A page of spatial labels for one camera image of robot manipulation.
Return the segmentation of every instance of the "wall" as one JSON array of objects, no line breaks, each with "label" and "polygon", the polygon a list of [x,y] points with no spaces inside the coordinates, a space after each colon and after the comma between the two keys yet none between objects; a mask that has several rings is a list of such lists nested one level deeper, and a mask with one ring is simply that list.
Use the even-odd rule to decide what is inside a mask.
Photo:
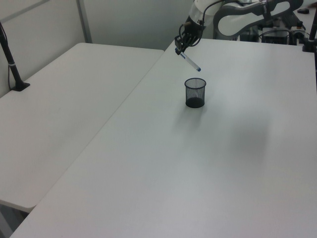
[{"label": "wall", "polygon": [[[166,50],[192,0],[81,0],[93,43]],[[212,38],[212,28],[204,31]]]},{"label": "wall", "polygon": [[0,0],[0,21],[5,22],[47,0]]},{"label": "wall", "polygon": [[[50,0],[2,25],[23,81],[77,43],[85,42],[76,0]],[[0,48],[0,97],[7,92],[7,61]]]}]

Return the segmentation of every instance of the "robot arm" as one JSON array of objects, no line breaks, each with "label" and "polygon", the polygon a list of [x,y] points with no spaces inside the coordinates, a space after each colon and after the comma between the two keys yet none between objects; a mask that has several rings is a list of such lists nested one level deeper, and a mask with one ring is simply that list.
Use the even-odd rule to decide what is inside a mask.
[{"label": "robot arm", "polygon": [[183,33],[175,37],[176,53],[195,46],[203,30],[213,22],[214,29],[223,37],[232,39],[254,25],[272,20],[287,12],[295,11],[316,0],[257,0],[248,3],[229,0],[195,0],[184,26]]}]

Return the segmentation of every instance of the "pen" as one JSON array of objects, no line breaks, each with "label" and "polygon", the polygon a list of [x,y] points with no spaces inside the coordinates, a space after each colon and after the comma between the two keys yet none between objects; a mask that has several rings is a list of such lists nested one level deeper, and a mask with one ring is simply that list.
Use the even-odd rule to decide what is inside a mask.
[{"label": "pen", "polygon": [[196,65],[187,55],[185,55],[183,52],[180,53],[180,55],[192,66],[195,70],[200,72],[202,69]]}]

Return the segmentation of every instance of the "table surface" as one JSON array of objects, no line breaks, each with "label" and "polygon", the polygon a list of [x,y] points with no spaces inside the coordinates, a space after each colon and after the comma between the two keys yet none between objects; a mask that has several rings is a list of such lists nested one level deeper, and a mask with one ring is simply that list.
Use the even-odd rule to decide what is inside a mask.
[{"label": "table surface", "polygon": [[[12,238],[315,238],[314,55],[173,43]],[[207,81],[185,106],[184,81]]]},{"label": "table surface", "polygon": [[309,8],[309,14],[301,14],[301,13],[298,13],[297,10],[294,11],[298,19],[300,19],[303,22],[303,25],[305,26],[306,32],[308,34],[310,34],[312,30],[312,24],[313,24],[315,12],[316,12],[316,8]]},{"label": "table surface", "polygon": [[78,44],[0,99],[0,203],[30,212],[163,51]]}]

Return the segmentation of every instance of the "mesh pen holder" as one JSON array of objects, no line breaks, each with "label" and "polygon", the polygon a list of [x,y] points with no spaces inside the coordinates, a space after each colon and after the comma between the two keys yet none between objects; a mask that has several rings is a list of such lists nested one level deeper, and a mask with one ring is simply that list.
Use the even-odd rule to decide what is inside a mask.
[{"label": "mesh pen holder", "polygon": [[206,81],[201,78],[190,78],[185,81],[186,105],[190,108],[201,108],[205,104]]}]

